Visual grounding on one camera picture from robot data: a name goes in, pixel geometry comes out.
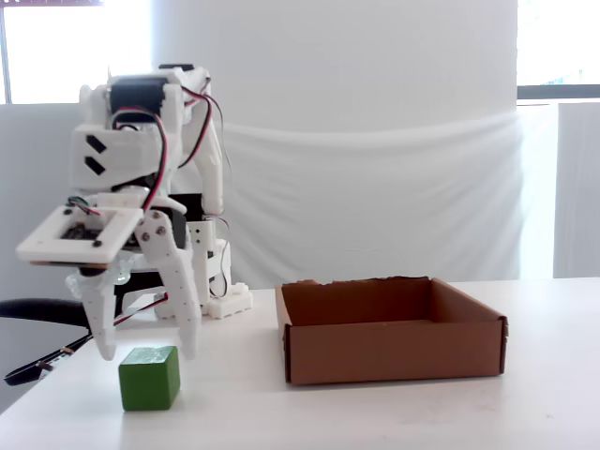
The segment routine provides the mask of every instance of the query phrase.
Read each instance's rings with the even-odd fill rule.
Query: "tabletop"
[[[102,360],[93,342],[0,416],[2,449],[600,448],[600,279],[453,283],[508,316],[493,378],[293,387],[284,381],[273,291],[204,319],[166,412],[123,412],[117,366],[175,342],[141,317]]]

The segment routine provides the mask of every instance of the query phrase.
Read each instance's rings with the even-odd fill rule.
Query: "green cube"
[[[168,410],[179,392],[177,347],[136,347],[119,366],[125,411]]]

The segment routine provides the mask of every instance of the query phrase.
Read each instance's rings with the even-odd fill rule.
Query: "black cable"
[[[135,126],[133,126],[133,125],[131,125],[131,124],[124,124],[124,125],[121,125],[121,126],[119,126],[117,129],[121,130],[121,129],[123,129],[123,128],[130,128],[130,129],[135,129],[136,131],[140,131],[140,129],[139,129],[139,128],[137,128],[137,127],[135,127]]]
[[[165,173],[165,170],[167,167],[167,153],[168,153],[167,137],[165,136],[164,126],[162,126],[162,121],[160,120],[160,117],[158,117],[153,112],[148,111],[145,108],[142,108],[139,106],[121,108],[119,111],[117,111],[114,114],[114,116],[112,117],[112,129],[118,129],[116,127],[116,124],[117,124],[117,119],[119,118],[120,115],[131,114],[131,113],[140,113],[140,114],[144,114],[144,115],[151,117],[154,120],[154,122],[157,124],[158,132],[160,133],[160,139],[162,140],[162,146],[160,149],[160,164],[158,165],[157,177],[155,178],[154,184],[152,185],[152,187],[150,187],[150,192],[148,192],[148,195],[146,196],[146,199],[143,201],[143,204],[142,204],[142,209],[144,211],[147,211],[148,207],[150,206],[150,203],[154,200],[154,197],[157,194],[158,188],[160,188],[160,183],[162,182],[162,178],[164,176],[164,173]]]
[[[196,143],[194,144],[194,147],[192,148],[191,152],[187,156],[186,160],[183,163],[181,163],[177,169],[181,169],[182,167],[186,166],[196,156],[196,154],[198,153],[198,150],[200,149],[200,145],[202,144],[202,142],[204,140],[204,136],[208,129],[208,125],[210,124],[210,119],[213,116],[213,105],[210,103],[210,100],[208,99],[208,97],[205,97],[203,94],[197,94],[193,91],[190,91],[186,87],[182,87],[182,89],[184,90],[184,92],[186,94],[189,94],[190,96],[192,96],[194,98],[202,99],[206,102],[206,116],[204,117],[204,122],[202,124],[200,134],[198,135],[198,139],[196,140]]]

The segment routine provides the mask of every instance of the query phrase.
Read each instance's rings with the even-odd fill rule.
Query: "brown cardboard tray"
[[[436,278],[286,284],[277,321],[288,383],[504,372],[506,318]]]

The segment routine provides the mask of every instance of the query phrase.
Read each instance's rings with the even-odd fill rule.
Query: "box flap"
[[[492,322],[504,317],[440,279],[432,279],[431,286],[431,320],[434,322]]]
[[[281,286],[277,286],[275,289],[275,305],[277,308],[277,325],[279,327],[279,344],[283,354],[283,362],[285,365],[285,381],[290,382],[290,328],[292,322],[290,321],[290,315],[285,306],[283,300],[283,293]]]
[[[281,287],[293,326],[414,321],[429,316],[427,277],[390,277]]]
[[[293,384],[500,374],[502,323],[372,322],[293,326]]]

